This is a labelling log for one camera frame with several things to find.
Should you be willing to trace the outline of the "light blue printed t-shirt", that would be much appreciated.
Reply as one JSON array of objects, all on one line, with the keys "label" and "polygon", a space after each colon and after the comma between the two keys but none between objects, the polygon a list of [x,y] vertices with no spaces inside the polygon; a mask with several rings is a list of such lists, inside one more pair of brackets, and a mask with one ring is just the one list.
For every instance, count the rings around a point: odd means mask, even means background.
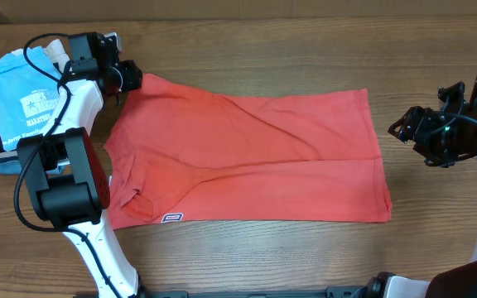
[{"label": "light blue printed t-shirt", "polygon": [[37,135],[59,100],[59,70],[41,47],[0,58],[0,136],[3,150],[13,151],[23,137]]}]

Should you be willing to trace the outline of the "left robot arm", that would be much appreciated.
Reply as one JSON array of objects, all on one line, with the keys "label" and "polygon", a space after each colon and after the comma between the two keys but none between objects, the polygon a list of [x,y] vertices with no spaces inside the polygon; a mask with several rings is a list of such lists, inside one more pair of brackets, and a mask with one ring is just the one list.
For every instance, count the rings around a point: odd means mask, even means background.
[{"label": "left robot arm", "polygon": [[111,32],[69,35],[70,58],[55,79],[62,98],[46,132],[17,144],[21,172],[13,195],[16,216],[29,229],[62,233],[75,246],[99,297],[148,297],[137,270],[124,255],[108,218],[108,178],[85,127],[64,128],[77,102],[71,81],[96,83],[99,98],[142,86],[133,60],[120,60],[120,36]]}]

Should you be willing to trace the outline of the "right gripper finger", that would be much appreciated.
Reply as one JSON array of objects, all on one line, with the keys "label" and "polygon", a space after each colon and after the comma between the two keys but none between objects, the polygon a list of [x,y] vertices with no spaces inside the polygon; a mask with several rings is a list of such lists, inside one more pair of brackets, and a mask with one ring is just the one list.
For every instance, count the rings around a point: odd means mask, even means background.
[{"label": "right gripper finger", "polygon": [[438,89],[441,113],[463,113],[465,109],[465,84],[460,81],[451,87]]},{"label": "right gripper finger", "polygon": [[409,108],[400,119],[389,127],[388,133],[407,143],[413,140],[418,125],[419,108]]}]

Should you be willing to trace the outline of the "red t-shirt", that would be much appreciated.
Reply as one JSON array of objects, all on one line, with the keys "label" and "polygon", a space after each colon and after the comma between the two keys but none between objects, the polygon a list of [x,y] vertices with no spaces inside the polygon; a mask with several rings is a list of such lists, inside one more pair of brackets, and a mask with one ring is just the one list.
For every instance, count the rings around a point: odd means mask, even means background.
[{"label": "red t-shirt", "polygon": [[105,149],[114,228],[392,215],[364,89],[241,97],[146,74]]}]

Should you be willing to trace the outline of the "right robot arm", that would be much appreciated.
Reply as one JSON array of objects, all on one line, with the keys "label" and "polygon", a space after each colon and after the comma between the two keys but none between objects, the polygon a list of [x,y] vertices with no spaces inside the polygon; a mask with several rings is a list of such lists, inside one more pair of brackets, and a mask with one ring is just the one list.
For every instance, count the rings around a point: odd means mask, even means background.
[{"label": "right robot arm", "polygon": [[[426,166],[446,168],[459,161],[477,159],[477,76],[469,100],[458,82],[439,88],[439,109],[414,106],[388,131],[402,142],[412,141]],[[477,240],[470,263],[443,272],[430,281],[408,279],[390,272],[372,277],[355,297],[477,297]]]}]

